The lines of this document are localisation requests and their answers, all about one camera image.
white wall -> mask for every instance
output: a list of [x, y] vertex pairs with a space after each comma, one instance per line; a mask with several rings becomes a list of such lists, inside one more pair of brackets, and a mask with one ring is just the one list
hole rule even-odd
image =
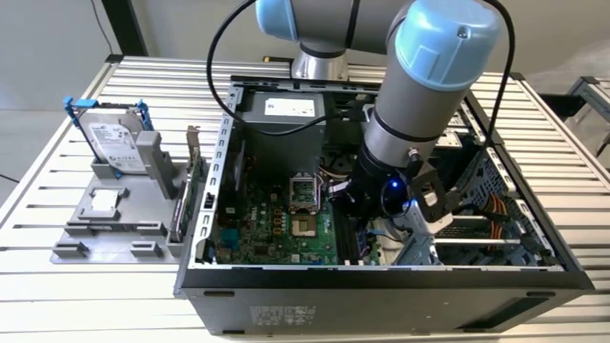
[[[150, 55], [202, 59], [216, 27], [237, 0], [133, 0]], [[588, 44], [610, 36], [608, 0], [503, 0], [515, 22], [515, 71], [525, 74], [561, 64]], [[489, 71], [500, 71], [505, 42], [499, 44]], [[264, 55], [293, 56], [297, 47], [260, 33], [253, 10], [226, 30], [217, 59], [260, 61]], [[383, 64], [384, 57], [351, 53], [351, 63]]]
[[0, 110], [61, 110], [64, 96], [81, 96], [108, 53], [89, 0], [0, 0]]

motherboard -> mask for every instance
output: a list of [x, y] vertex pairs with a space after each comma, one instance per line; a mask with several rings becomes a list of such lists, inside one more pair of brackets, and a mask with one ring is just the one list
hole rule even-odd
[[[301, 187], [297, 184], [298, 198], [311, 200]], [[286, 184], [250, 182], [245, 186], [236, 227], [220, 232], [217, 263], [337, 264], [329, 204], [321, 202], [313, 214], [290, 211], [288, 190]]]

power supply label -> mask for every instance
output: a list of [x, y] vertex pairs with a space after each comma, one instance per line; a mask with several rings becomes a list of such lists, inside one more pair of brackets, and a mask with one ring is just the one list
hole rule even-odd
[[315, 101], [311, 99], [265, 100], [265, 116], [315, 116]]
[[129, 130], [122, 125], [102, 123], [90, 123], [88, 128], [108, 164], [126, 174], [145, 172]]

black power cable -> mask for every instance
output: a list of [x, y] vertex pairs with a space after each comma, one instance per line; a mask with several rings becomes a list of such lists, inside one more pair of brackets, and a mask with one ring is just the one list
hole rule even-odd
[[112, 51], [110, 41], [108, 40], [108, 36], [105, 36], [105, 31], [104, 31], [104, 28], [101, 27], [101, 22], [98, 21], [97, 8], [94, 7], [94, 2], [93, 2], [93, 0], [89, 0], [89, 1], [93, 6], [93, 14], [94, 14], [94, 20], [97, 21], [98, 31], [101, 31], [101, 34], [104, 35], [105, 43], [108, 44], [108, 50], [110, 51], [110, 54], [113, 54], [114, 52]]
[[9, 180], [9, 181], [13, 181], [16, 184], [20, 182], [17, 179], [13, 179], [12, 177], [6, 177], [6, 176], [2, 175], [2, 174], [0, 174], [0, 177], [1, 177], [2, 179], [6, 179], [6, 180]]
[[516, 47], [515, 26], [512, 24], [512, 19], [511, 19], [508, 10], [505, 9], [504, 5], [501, 5], [501, 3], [497, 0], [480, 0], [480, 1], [487, 3], [491, 7], [493, 7], [495, 10], [501, 15], [501, 18], [504, 19], [505, 30], [508, 32], [508, 55], [505, 56], [505, 65], [504, 65], [504, 71], [501, 72], [501, 80], [500, 80], [500, 84], [499, 84], [499, 88], [497, 88], [497, 96], [495, 97], [493, 109], [491, 110], [491, 119], [488, 121], [487, 135], [484, 137], [484, 142], [483, 142], [483, 145], [477, 152], [477, 158], [475, 159], [475, 165], [471, 169], [471, 175], [465, 179], [464, 185], [457, 190], [460, 193], [463, 193], [465, 191], [465, 189], [468, 188], [469, 180], [475, 176], [475, 171], [477, 169], [476, 165], [480, 161], [484, 150], [491, 146], [491, 136], [493, 135], [493, 131], [495, 131], [495, 122], [497, 121], [499, 107], [501, 104], [501, 97], [504, 96], [505, 84], [508, 83], [508, 77], [509, 77], [509, 73], [511, 73], [512, 61], [515, 59], [515, 47]]
[[213, 79], [212, 79], [212, 62], [213, 62], [213, 55], [216, 51], [216, 46], [218, 45], [218, 41], [221, 38], [221, 35], [225, 32], [225, 29], [228, 25], [230, 25], [232, 21], [234, 18], [238, 16], [238, 14], [256, 2], [256, 0], [245, 0], [241, 2], [241, 4], [232, 10], [232, 12], [228, 14], [225, 20], [221, 22], [218, 30], [216, 31], [216, 34], [213, 35], [212, 42], [209, 43], [209, 50], [208, 50], [208, 58], [205, 60], [205, 78], [208, 80], [208, 86], [209, 86], [209, 92], [212, 93], [213, 99], [218, 103], [218, 106], [221, 110], [229, 115], [233, 120], [236, 120], [238, 123], [241, 123], [245, 127], [249, 129], [254, 130], [257, 133], [264, 134], [266, 136], [288, 136], [289, 134], [294, 134], [298, 131], [302, 131], [304, 129], [312, 127], [317, 123], [321, 123], [323, 121], [332, 119], [332, 118], [340, 118], [340, 116], [320, 116], [319, 118], [311, 120], [307, 124], [302, 124], [298, 127], [294, 127], [293, 129], [288, 131], [262, 131], [258, 128], [256, 128], [253, 125], [250, 125], [234, 112], [226, 107], [225, 103], [222, 102], [218, 93], [216, 92], [216, 87], [213, 85]]

metal workbench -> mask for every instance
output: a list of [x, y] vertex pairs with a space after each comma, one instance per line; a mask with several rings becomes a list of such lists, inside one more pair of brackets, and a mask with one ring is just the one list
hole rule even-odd
[[[200, 61], [125, 57], [102, 66], [82, 96], [118, 103], [145, 99], [172, 157], [186, 157], [188, 125], [200, 126], [201, 150], [209, 157], [221, 112], [204, 71]], [[353, 66], [349, 77], [380, 82], [383, 73], [380, 67]], [[213, 74], [220, 89], [232, 74], [289, 75], [288, 65], [280, 63], [217, 63]], [[499, 79], [497, 74], [485, 74], [472, 87], [487, 113]], [[245, 340], [610, 341], [610, 176], [525, 81], [509, 81], [497, 132], [597, 291], [503, 334]], [[176, 265], [48, 261], [92, 177], [90, 160], [81, 135], [65, 120], [0, 209], [0, 341], [209, 342], [201, 341], [209, 336], [190, 304], [172, 296]]]

